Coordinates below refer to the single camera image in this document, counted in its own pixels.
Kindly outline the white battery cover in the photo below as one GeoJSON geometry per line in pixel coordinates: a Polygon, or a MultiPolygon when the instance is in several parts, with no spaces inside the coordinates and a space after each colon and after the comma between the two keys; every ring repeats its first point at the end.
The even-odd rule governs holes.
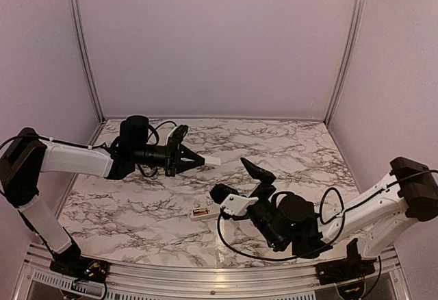
{"type": "Polygon", "coordinates": [[[222,164],[222,160],[218,157],[210,156],[210,155],[202,155],[205,165],[212,166],[220,166],[222,164]]]}

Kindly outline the orange AAA battery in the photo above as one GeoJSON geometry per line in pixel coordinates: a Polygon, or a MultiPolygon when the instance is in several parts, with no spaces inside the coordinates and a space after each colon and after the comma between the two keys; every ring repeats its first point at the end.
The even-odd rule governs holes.
{"type": "Polygon", "coordinates": [[[209,214],[209,209],[208,208],[198,208],[192,211],[193,216],[204,216],[209,214]]]}

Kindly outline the white remote control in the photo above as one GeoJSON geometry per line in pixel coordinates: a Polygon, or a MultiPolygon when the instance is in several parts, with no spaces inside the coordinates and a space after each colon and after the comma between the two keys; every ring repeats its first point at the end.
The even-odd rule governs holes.
{"type": "Polygon", "coordinates": [[[201,221],[216,218],[219,213],[218,208],[197,208],[190,211],[189,217],[191,221],[201,221]]]}

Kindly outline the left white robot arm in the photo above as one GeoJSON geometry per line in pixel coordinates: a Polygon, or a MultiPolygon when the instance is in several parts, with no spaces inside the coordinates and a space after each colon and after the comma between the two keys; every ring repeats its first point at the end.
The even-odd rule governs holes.
{"type": "Polygon", "coordinates": [[[175,125],[160,144],[147,117],[121,121],[110,145],[81,145],[38,134],[31,127],[1,143],[1,194],[72,276],[86,271],[86,260],[72,236],[40,196],[41,175],[87,175],[120,181],[137,167],[163,170],[167,177],[204,166],[207,160],[183,143],[187,125],[175,125]]]}

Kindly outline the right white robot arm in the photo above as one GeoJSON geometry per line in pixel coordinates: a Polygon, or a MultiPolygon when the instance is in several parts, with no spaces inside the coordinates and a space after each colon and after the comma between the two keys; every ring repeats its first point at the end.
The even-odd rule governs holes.
{"type": "Polygon", "coordinates": [[[339,263],[339,272],[353,278],[365,268],[366,258],[375,258],[405,229],[437,217],[436,170],[419,162],[398,157],[391,170],[359,197],[345,203],[327,217],[322,207],[291,191],[276,191],[276,177],[251,161],[241,160],[248,174],[259,181],[250,194],[255,200],[245,209],[245,218],[265,238],[274,252],[292,247],[297,258],[316,258],[322,252],[360,229],[375,230],[339,263]]]}

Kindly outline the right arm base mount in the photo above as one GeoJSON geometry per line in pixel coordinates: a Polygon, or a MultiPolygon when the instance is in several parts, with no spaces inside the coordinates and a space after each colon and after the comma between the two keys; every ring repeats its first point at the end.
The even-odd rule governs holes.
{"type": "Polygon", "coordinates": [[[340,260],[323,262],[315,266],[320,285],[345,282],[374,273],[376,258],[364,260],[358,250],[358,239],[354,238],[346,246],[347,256],[340,260]]]}

